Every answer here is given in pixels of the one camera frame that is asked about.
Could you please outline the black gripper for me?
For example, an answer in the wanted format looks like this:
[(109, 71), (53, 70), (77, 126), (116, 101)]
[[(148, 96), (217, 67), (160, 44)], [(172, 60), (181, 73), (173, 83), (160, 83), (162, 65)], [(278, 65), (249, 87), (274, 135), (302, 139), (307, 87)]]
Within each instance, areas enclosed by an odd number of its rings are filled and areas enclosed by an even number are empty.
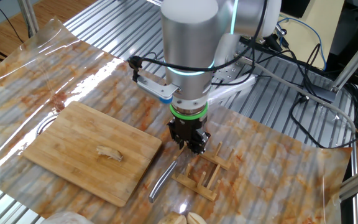
[(194, 154), (203, 154), (206, 144), (211, 137), (204, 127), (207, 117), (192, 120), (181, 119), (174, 116), (167, 124), (171, 138), (178, 144), (179, 149), (183, 149), (185, 141), (188, 149)]

